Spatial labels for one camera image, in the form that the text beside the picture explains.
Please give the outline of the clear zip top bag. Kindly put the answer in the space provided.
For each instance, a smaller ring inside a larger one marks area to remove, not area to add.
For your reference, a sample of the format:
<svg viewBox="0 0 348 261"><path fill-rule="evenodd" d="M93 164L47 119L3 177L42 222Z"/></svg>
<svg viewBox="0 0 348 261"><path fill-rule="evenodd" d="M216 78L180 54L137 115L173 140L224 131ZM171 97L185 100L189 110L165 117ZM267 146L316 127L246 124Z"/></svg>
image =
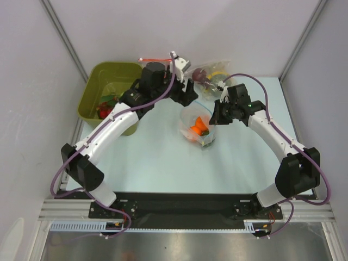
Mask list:
<svg viewBox="0 0 348 261"><path fill-rule="evenodd" d="M216 137L215 126L209 124L211 117L212 112L205 105L193 101L179 114L179 131L190 142L211 146Z"/></svg>

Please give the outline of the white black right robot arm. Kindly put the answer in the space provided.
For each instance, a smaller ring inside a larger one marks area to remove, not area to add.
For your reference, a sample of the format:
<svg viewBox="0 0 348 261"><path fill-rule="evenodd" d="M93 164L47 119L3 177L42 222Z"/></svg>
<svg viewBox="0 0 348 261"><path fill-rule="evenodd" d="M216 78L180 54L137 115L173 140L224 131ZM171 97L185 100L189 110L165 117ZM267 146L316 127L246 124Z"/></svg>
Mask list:
<svg viewBox="0 0 348 261"><path fill-rule="evenodd" d="M251 100L244 84L222 87L209 124L228 125L233 120L241 121L257 133L280 163L275 181L252 197L251 213L255 217L264 218L276 203L320 185L319 151L314 147L306 148L282 131L265 104Z"/></svg>

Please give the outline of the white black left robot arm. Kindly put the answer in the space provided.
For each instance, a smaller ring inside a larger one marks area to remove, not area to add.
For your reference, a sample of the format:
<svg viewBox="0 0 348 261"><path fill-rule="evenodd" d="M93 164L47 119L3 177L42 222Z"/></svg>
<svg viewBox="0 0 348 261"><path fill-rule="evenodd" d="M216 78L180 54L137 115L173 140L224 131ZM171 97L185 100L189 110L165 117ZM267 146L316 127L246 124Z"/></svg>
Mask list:
<svg viewBox="0 0 348 261"><path fill-rule="evenodd" d="M116 194L104 181L97 168L103 151L128 128L135 125L155 103L170 98L186 107L198 94L192 79L184 80L191 62L175 57L168 66L152 61L142 69L140 78L123 92L108 116L82 141L61 149L63 170L93 199L101 203L101 212L115 217L120 211Z"/></svg>

